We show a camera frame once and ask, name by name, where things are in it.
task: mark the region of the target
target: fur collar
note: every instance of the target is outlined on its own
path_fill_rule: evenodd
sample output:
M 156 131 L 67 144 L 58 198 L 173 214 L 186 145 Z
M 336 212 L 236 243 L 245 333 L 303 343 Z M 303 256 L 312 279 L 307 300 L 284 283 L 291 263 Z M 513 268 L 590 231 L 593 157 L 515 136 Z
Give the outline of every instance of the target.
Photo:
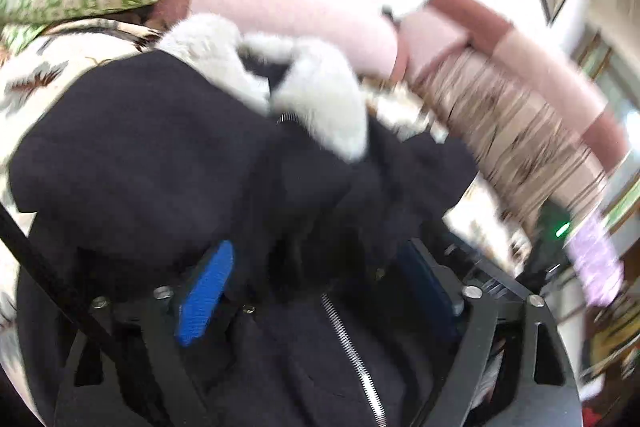
M 174 26 L 156 47 L 260 114 L 294 113 L 310 136 L 344 161 L 366 153 L 366 104 L 347 59 L 334 46 L 313 38 L 242 35 L 229 20 L 199 14 Z M 245 70 L 241 54 L 290 67 L 270 92 L 264 79 Z

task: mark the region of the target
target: purple object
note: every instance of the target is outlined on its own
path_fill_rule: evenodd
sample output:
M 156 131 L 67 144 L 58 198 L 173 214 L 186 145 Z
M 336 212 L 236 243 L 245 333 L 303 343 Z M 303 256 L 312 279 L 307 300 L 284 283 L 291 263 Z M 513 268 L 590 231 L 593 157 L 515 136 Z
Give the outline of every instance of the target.
M 608 306 L 624 279 L 622 262 L 611 243 L 604 220 L 594 212 L 566 244 L 566 253 L 589 306 Z

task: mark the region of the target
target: black metal frame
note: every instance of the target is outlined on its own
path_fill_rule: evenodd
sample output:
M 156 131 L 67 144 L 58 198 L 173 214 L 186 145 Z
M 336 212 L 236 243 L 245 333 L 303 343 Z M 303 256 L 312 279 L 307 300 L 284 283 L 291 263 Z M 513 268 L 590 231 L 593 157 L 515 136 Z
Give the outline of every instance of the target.
M 514 326 L 522 330 L 522 347 L 511 362 L 511 367 L 518 368 L 518 374 L 514 378 L 504 371 L 503 378 L 498 378 L 498 387 L 504 389 L 505 386 L 509 386 L 516 391 L 506 401 L 494 404 L 492 400 L 480 415 L 474 411 L 471 419 L 475 418 L 478 425 L 481 423 L 488 427 L 540 427 L 554 425 L 557 423 L 556 419 L 561 417 L 563 426 L 579 427 L 582 417 L 573 373 L 548 307 L 535 306 L 531 301 L 531 293 L 526 288 L 497 269 L 477 251 L 469 248 L 443 225 L 428 230 L 431 232 L 431 239 L 437 238 L 437 241 L 431 242 L 430 249 L 428 250 L 419 239 L 413 239 L 401 249 L 398 263 L 404 264 L 420 276 L 408 280 L 418 299 L 421 293 L 437 289 L 429 298 L 445 312 L 442 316 L 448 315 L 451 320 L 457 320 L 465 315 L 460 309 L 462 296 L 466 309 L 466 325 L 463 328 L 464 332 L 460 334 L 457 354 L 447 378 L 439 389 L 431 393 L 430 399 L 421 408 L 412 426 L 468 425 L 466 422 L 469 419 L 470 404 L 482 378 L 495 331 L 497 328 Z M 140 301 L 113 307 L 113 310 L 109 311 L 109 317 L 103 317 L 99 321 L 95 313 L 92 314 L 88 310 L 87 303 L 59 279 L 55 269 L 33 248 L 1 205 L 0 239 L 15 255 L 22 269 L 31 275 L 53 303 L 78 327 L 79 334 L 65 369 L 67 382 L 73 381 L 72 375 L 78 368 L 81 352 L 86 344 L 84 338 L 87 337 L 108 355 L 110 360 L 103 359 L 103 364 L 113 364 L 111 374 L 117 369 L 120 378 L 128 379 L 133 384 L 132 389 L 138 393 L 136 401 L 145 406 L 143 415 L 147 418 L 147 423 L 140 416 L 126 412 L 122 417 L 129 414 L 130 418 L 135 419 L 131 420 L 127 416 L 130 421 L 122 420 L 122 427 L 212 425 L 202 397 L 187 375 L 177 350 L 174 338 L 175 316 L 172 310 L 179 306 L 179 303 L 148 296 Z M 451 261 L 447 264 L 457 269 L 452 271 L 450 267 L 443 266 L 436 257 L 446 258 Z M 482 289 L 479 298 L 465 294 L 465 287 L 469 285 Z M 111 334 L 112 319 L 116 319 L 119 324 L 128 322 L 141 328 L 151 372 L 164 407 L 158 407 L 156 389 L 150 389 L 148 381 L 141 377 L 147 368 L 142 367 L 138 360 L 127 358 Z M 547 344 L 540 343 L 541 328 L 545 329 Z M 554 361 L 558 367 L 558 381 L 537 381 L 539 364 L 536 361 L 540 360 Z M 116 378 L 106 378 L 103 384 L 111 401 L 118 400 L 117 389 L 114 389 L 115 381 Z M 71 386 L 70 389 L 71 393 L 75 393 L 76 389 L 84 388 Z M 74 404 L 78 404 L 78 399 L 73 396 L 65 397 L 61 390 L 56 418 L 72 418 L 69 410 L 72 410 Z

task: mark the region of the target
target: metal zipper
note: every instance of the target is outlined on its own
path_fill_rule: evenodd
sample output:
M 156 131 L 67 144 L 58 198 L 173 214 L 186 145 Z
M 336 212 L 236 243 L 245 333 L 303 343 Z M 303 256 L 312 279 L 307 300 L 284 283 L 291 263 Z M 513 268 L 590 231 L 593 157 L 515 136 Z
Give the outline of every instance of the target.
M 382 407 L 378 391 L 376 391 L 376 387 L 373 385 L 373 379 L 362 362 L 356 348 L 353 346 L 349 333 L 347 333 L 347 330 L 344 328 L 344 324 L 342 323 L 340 315 L 338 315 L 338 312 L 335 310 L 334 304 L 326 294 L 322 295 L 322 306 L 324 307 L 326 314 L 329 316 L 329 320 L 331 321 L 331 325 L 334 327 L 335 333 L 338 335 L 338 340 L 340 341 L 340 344 L 342 344 L 342 349 L 344 349 L 344 352 L 347 354 L 351 365 L 353 365 L 353 368 L 360 379 L 362 389 L 364 390 L 364 394 L 367 397 L 367 401 L 369 402 L 369 406 L 373 412 L 373 418 L 376 420 L 376 425 L 378 427 L 386 427 L 385 409 Z

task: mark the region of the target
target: metal bolt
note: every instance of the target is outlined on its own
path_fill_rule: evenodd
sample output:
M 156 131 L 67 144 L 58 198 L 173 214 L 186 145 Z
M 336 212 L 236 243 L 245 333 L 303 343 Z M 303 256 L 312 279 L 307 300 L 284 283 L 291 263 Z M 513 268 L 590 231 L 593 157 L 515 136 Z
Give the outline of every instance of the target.
M 527 297 L 527 301 L 529 301 L 529 304 L 535 306 L 536 308 L 542 308 L 545 305 L 545 299 L 543 299 L 540 295 L 529 295 L 529 297 Z
M 107 297 L 96 297 L 94 300 L 91 301 L 91 308 L 93 308 L 94 310 L 99 310 L 101 308 L 105 308 L 109 305 L 109 300 L 107 299 Z
M 482 290 L 478 286 L 465 286 L 462 288 L 462 295 L 470 299 L 479 299 L 482 297 Z
M 159 301 L 173 296 L 174 291 L 171 289 L 171 286 L 160 286 L 154 290 L 154 299 L 158 299 Z

